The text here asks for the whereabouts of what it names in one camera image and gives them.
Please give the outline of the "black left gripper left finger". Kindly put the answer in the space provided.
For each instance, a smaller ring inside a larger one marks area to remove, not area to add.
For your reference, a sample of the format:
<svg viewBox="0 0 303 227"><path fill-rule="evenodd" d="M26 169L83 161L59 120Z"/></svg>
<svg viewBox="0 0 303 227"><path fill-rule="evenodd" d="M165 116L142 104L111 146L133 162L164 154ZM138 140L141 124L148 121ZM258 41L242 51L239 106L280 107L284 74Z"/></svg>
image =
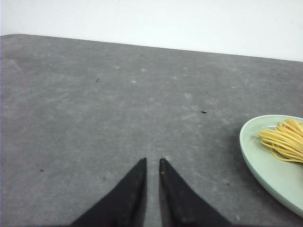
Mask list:
<svg viewBox="0 0 303 227"><path fill-rule="evenodd" d="M147 159L140 159L118 184L71 227L142 227L147 204Z"/></svg>

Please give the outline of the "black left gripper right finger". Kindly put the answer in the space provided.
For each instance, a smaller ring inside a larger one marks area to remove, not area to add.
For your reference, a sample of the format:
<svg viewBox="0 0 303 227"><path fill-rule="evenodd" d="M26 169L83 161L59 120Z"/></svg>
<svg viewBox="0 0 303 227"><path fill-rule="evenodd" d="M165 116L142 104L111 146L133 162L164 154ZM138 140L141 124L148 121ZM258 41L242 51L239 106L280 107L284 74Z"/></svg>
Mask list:
<svg viewBox="0 0 303 227"><path fill-rule="evenodd" d="M199 197L164 158L159 162L159 202L163 227L230 227L232 225Z"/></svg>

